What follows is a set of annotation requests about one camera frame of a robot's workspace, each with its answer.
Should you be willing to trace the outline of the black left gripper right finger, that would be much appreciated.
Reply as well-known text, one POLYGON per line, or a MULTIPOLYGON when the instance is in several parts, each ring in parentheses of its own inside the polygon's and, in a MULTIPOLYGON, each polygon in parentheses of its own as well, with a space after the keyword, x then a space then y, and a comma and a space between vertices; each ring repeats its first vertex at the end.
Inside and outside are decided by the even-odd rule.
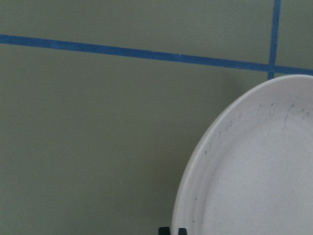
POLYGON ((187 235, 187 229, 186 228, 179 228, 178 235, 187 235))

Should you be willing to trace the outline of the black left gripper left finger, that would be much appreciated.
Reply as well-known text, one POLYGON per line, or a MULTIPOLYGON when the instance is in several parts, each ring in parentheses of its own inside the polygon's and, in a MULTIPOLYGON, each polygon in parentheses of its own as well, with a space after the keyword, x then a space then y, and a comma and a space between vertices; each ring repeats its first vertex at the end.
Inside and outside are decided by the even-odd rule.
POLYGON ((159 227, 158 235, 170 235, 170 227, 159 227))

